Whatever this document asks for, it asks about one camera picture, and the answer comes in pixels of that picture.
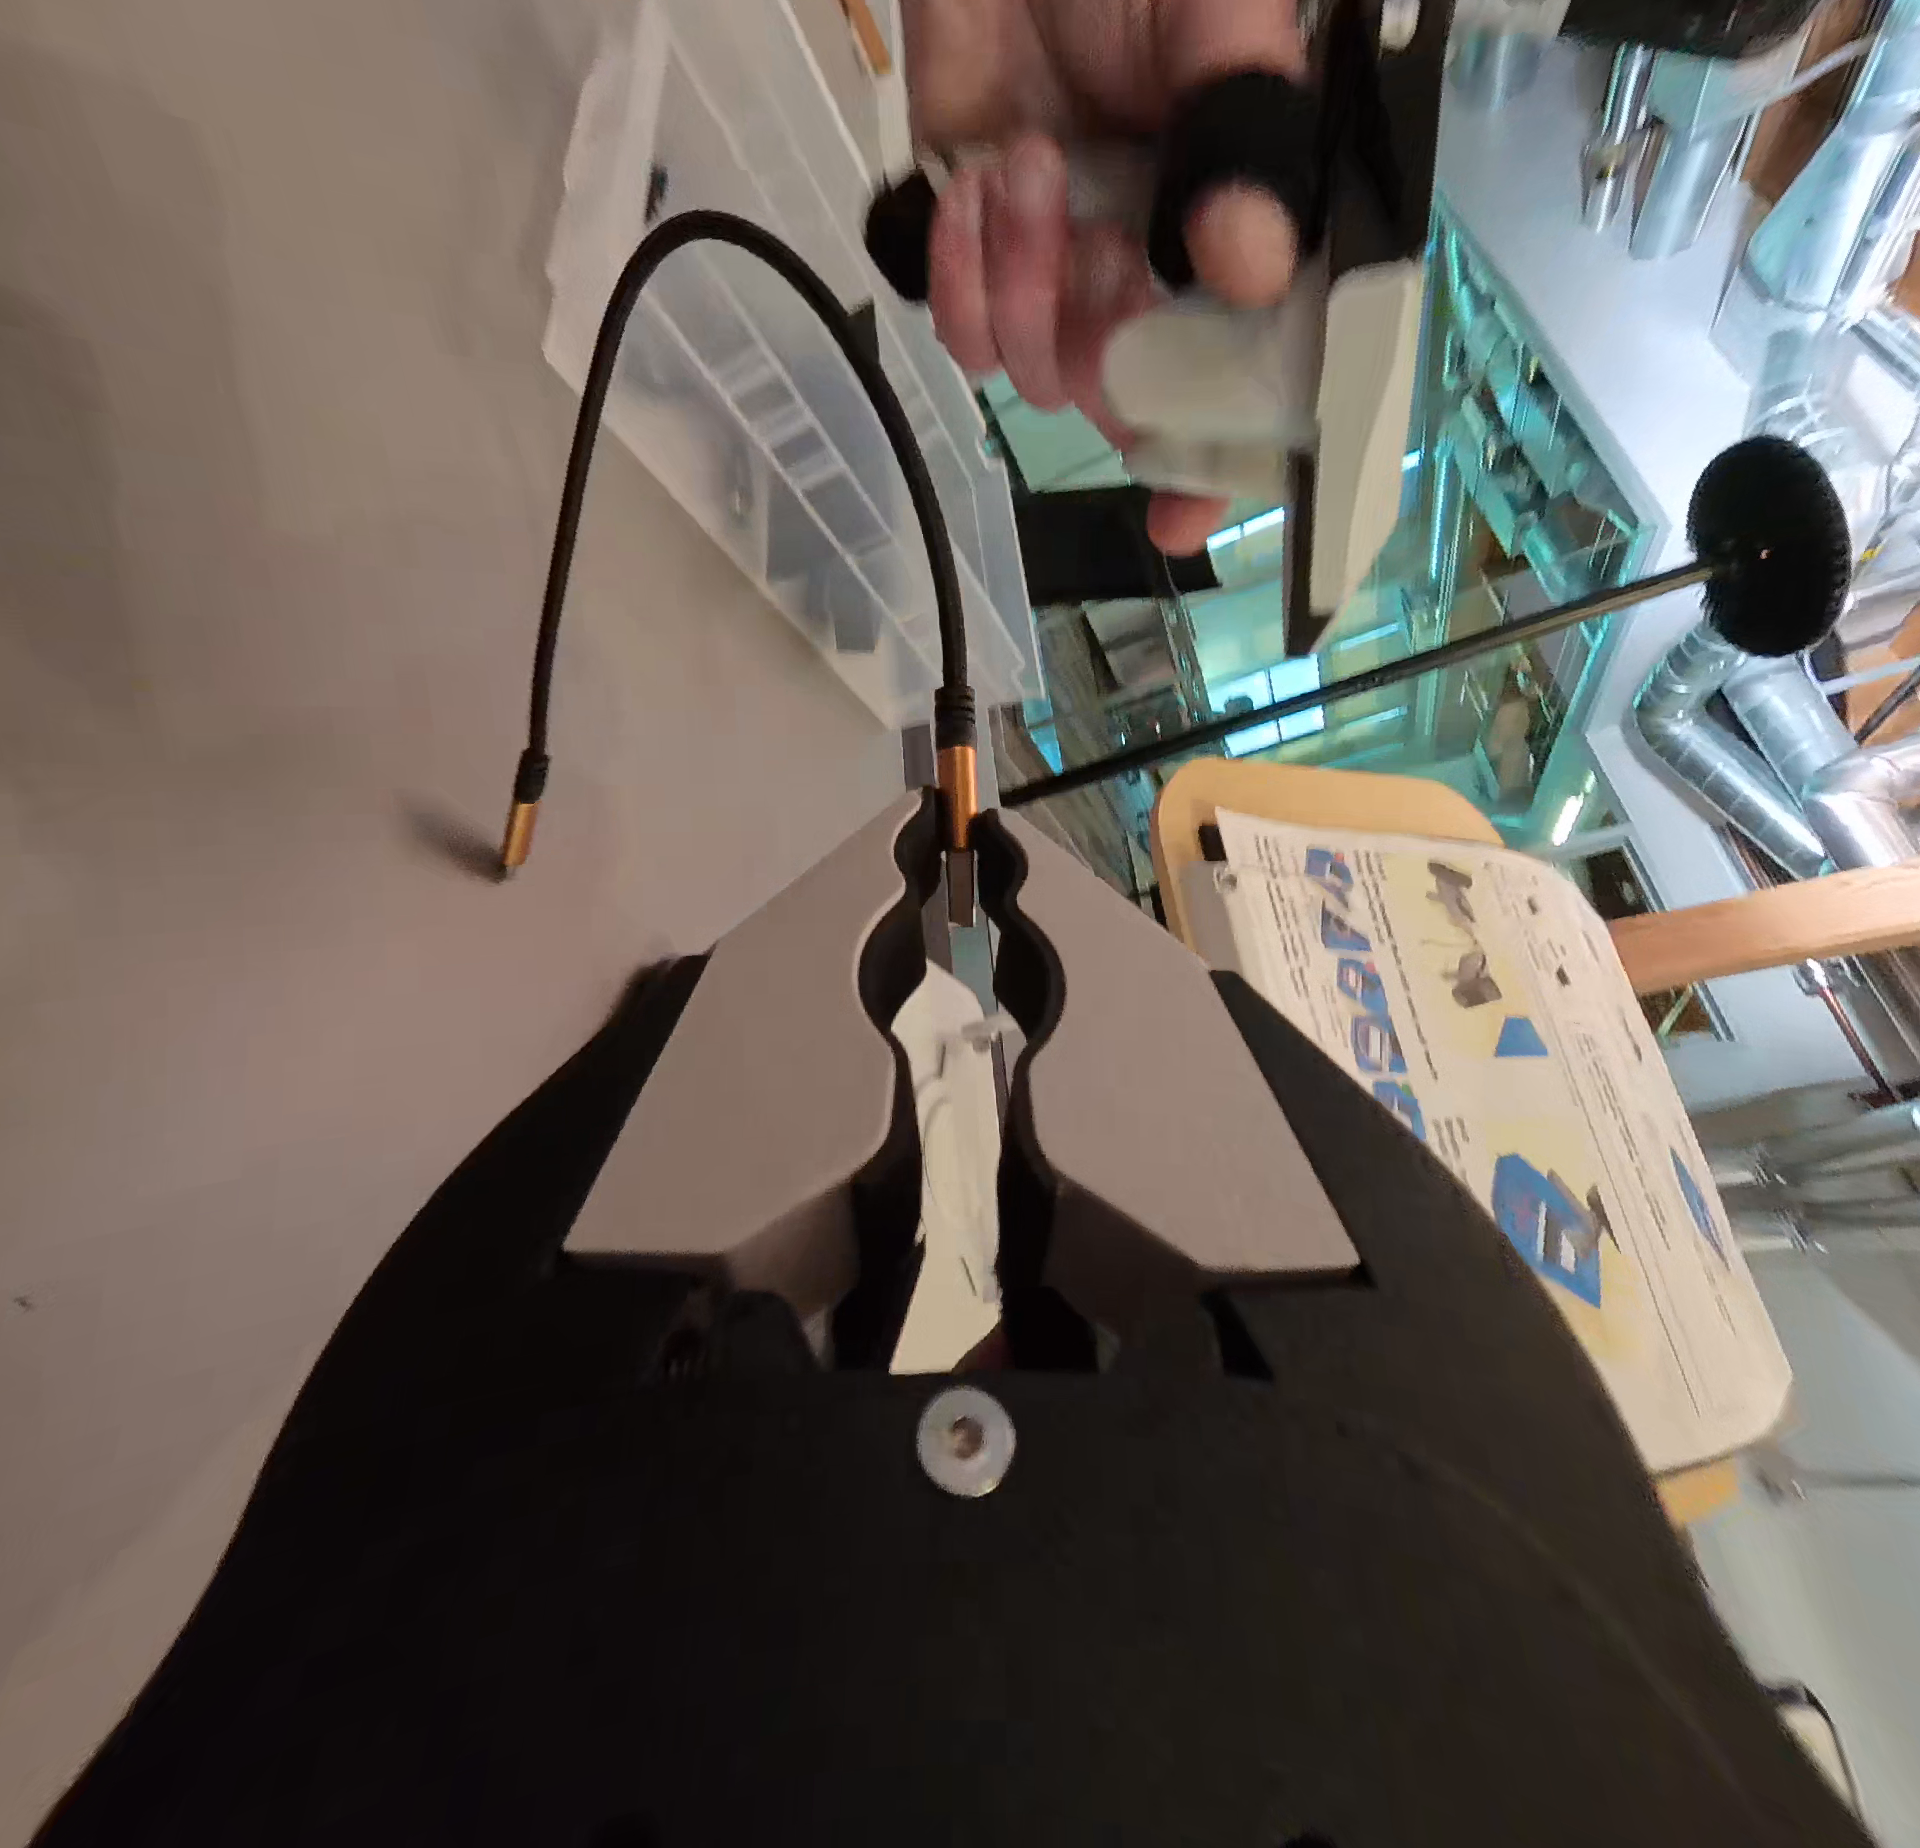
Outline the person's left hand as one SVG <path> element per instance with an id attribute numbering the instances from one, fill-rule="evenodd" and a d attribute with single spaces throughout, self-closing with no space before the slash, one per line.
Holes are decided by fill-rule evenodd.
<path id="1" fill-rule="evenodd" d="M 927 307 L 951 359 L 1040 411 L 1134 433 L 1100 384 L 1111 335 L 1149 310 L 1142 249 L 1069 215 L 1067 147 L 1158 132 L 1226 74 L 1307 73 L 1298 0 L 899 0 L 910 132 L 948 160 Z"/>

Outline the clear plastic organizer box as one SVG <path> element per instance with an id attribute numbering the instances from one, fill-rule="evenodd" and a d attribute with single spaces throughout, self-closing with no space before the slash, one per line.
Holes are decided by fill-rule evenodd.
<path id="1" fill-rule="evenodd" d="M 541 352 L 585 386 L 614 276 L 663 218 L 714 209 L 776 233 L 870 310 L 947 519 L 978 704 L 1036 700 L 1004 470 L 961 373 L 863 250 L 867 191 L 789 0 L 639 0 L 580 91 Z M 621 336 L 604 430 L 882 727 L 930 721 L 941 643 L 913 502 L 854 375 L 779 276 L 720 244 L 675 250 Z"/>

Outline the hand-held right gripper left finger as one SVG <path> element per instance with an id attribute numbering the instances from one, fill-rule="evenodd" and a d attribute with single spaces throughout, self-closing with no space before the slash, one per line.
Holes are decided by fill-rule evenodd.
<path id="1" fill-rule="evenodd" d="M 563 1252 L 782 1296 L 894 1354 L 923 1158 L 894 1020 L 926 978 L 939 808 L 899 799 L 705 953 Z"/>

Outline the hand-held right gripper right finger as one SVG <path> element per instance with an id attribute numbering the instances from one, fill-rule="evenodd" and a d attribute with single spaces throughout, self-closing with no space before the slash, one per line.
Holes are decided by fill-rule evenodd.
<path id="1" fill-rule="evenodd" d="M 1077 858 L 989 818 L 1011 1354 L 1190 1326 L 1219 1290 L 1346 1283 L 1355 1244 L 1206 964 Z"/>

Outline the black floor stand pole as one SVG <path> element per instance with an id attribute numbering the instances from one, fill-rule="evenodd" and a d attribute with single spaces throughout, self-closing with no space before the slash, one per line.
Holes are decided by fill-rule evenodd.
<path id="1" fill-rule="evenodd" d="M 1123 746 L 1059 773 L 1002 791 L 1001 808 L 1025 808 L 1168 764 L 1288 715 L 1412 684 L 1490 654 L 1577 633 L 1686 588 L 1700 590 L 1707 625 L 1735 650 L 1780 658 L 1800 654 L 1836 623 L 1851 575 L 1853 539 L 1829 476 L 1802 446 L 1752 434 L 1725 447 L 1698 474 L 1686 517 L 1693 559 L 1636 580 L 1595 588 L 1569 603 L 1508 618 L 1396 661 L 1283 695 L 1236 715 L 1210 715 L 1184 731 Z"/>

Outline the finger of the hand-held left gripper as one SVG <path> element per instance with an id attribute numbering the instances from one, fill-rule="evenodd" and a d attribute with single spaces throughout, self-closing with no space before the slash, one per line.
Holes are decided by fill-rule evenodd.
<path id="1" fill-rule="evenodd" d="M 1288 546 L 1290 655 L 1318 648 L 1399 521 L 1424 310 L 1423 252 L 1350 270 L 1331 284 L 1316 442 L 1301 456 L 1291 506 L 1298 527 Z"/>

